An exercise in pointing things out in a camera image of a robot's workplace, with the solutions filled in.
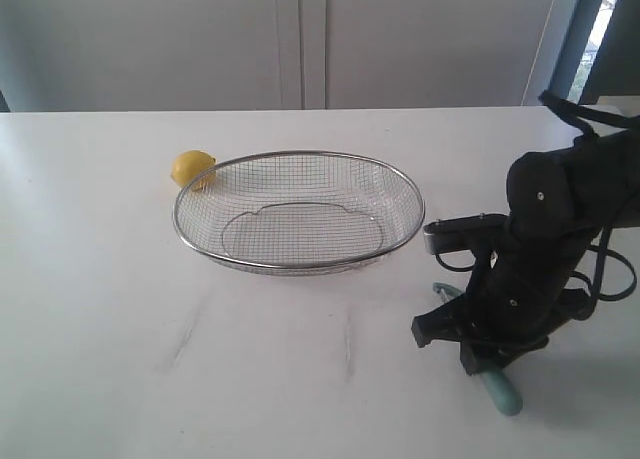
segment wire mesh basket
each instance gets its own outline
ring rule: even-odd
[[[225,266],[274,275],[361,267],[424,221],[415,183],[383,162],[324,151],[260,154],[200,174],[176,199],[178,235]]]

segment wire mesh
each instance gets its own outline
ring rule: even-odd
[[[179,194],[174,224],[196,251],[266,274],[320,274],[369,263],[420,229],[424,203],[393,167],[290,151],[236,159]]]

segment teal handle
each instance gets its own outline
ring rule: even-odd
[[[484,382],[496,408],[505,416],[515,416],[522,411],[522,396],[513,386],[505,373],[495,366],[478,374]]]

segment basket rim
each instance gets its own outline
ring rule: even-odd
[[[393,244],[387,246],[387,247],[383,247],[381,249],[378,249],[374,252],[370,252],[367,254],[360,254],[358,256],[351,256],[351,257],[347,257],[345,259],[338,259],[338,260],[334,260],[334,261],[322,261],[322,262],[312,262],[312,263],[307,263],[307,264],[269,264],[269,263],[262,263],[262,262],[253,262],[253,261],[246,261],[246,260],[242,260],[242,259],[236,259],[233,257],[229,257],[229,256],[225,256],[222,254],[217,254],[215,252],[211,252],[207,249],[203,249],[202,247],[196,245],[193,243],[193,241],[191,241],[188,237],[187,234],[182,230],[182,228],[180,227],[179,221],[178,221],[178,212],[180,209],[180,204],[182,203],[182,199],[184,198],[184,196],[187,194],[187,192],[189,192],[189,190],[191,189],[191,187],[196,184],[197,182],[199,182],[204,176],[206,176],[207,174],[210,174],[214,171],[217,171],[218,169],[222,169],[224,167],[228,167],[234,164],[239,164],[239,163],[243,163],[243,162],[250,162],[250,161],[254,161],[254,160],[258,160],[258,159],[265,159],[265,158],[271,158],[271,157],[282,157],[282,156],[328,156],[328,157],[341,157],[341,158],[346,158],[346,159],[355,159],[355,160],[359,160],[359,161],[364,161],[364,162],[369,162],[372,164],[377,164],[379,166],[382,166],[384,168],[389,169],[390,171],[392,171],[394,174],[398,175],[399,177],[401,177],[411,188],[411,190],[414,192],[415,197],[418,199],[418,203],[420,206],[420,212],[419,212],[419,219],[416,221],[416,225],[414,226],[414,228],[411,230],[410,233],[406,234],[402,239],[400,239],[399,241],[394,242]],[[182,188],[182,190],[178,193],[178,196],[176,197],[176,200],[173,204],[173,208],[172,208],[172,219],[173,219],[173,227],[176,231],[176,233],[178,234],[178,236],[180,237],[180,239],[182,240],[182,242],[184,242],[188,247],[190,247],[191,249],[193,249],[194,251],[198,252],[199,254],[202,254],[204,256],[210,257],[212,259],[215,259],[216,261],[221,261],[223,263],[228,263],[228,264],[234,264],[237,266],[245,266],[245,267],[252,267],[252,268],[256,268],[256,269],[260,269],[260,270],[264,270],[266,272],[266,270],[279,270],[279,271],[283,271],[283,270],[291,270],[291,271],[313,271],[314,269],[326,269],[326,268],[330,268],[330,267],[342,267],[342,266],[349,266],[349,265],[356,265],[359,262],[363,262],[369,259],[374,259],[380,256],[384,256],[386,254],[389,254],[399,248],[401,248],[402,246],[404,246],[405,244],[407,244],[411,239],[413,239],[416,234],[420,231],[420,229],[422,228],[422,224],[424,223],[424,219],[425,219],[425,213],[426,213],[426,209],[425,209],[425,204],[424,204],[424,199],[422,197],[422,194],[420,193],[420,189],[418,188],[418,186],[416,185],[416,183],[404,172],[402,172],[400,169],[398,169],[395,166],[392,166],[391,164],[388,164],[384,161],[380,161],[378,159],[373,159],[371,157],[366,157],[366,156],[360,156],[357,154],[350,154],[350,153],[344,153],[344,152],[333,152],[333,151],[323,151],[323,150],[285,150],[285,151],[274,151],[274,152],[266,152],[266,153],[260,153],[260,154],[252,154],[249,156],[243,156],[243,157],[238,157],[236,159],[231,159],[229,161],[225,161],[225,162],[221,162],[219,164],[216,164],[213,167],[210,167],[209,169],[201,172],[200,174],[198,174],[193,180],[191,180],[191,182],[189,182],[186,186],[184,186]]]

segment white wall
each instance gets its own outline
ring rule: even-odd
[[[0,0],[0,91],[14,112],[48,108],[36,69],[16,31],[6,0]]]
[[[10,1],[54,110],[283,105],[276,0]]]
[[[560,35],[552,55],[573,9],[564,1],[556,4],[566,14],[553,24]],[[520,105],[551,5],[328,0],[326,102],[331,108]],[[547,85],[536,79],[540,88]]]

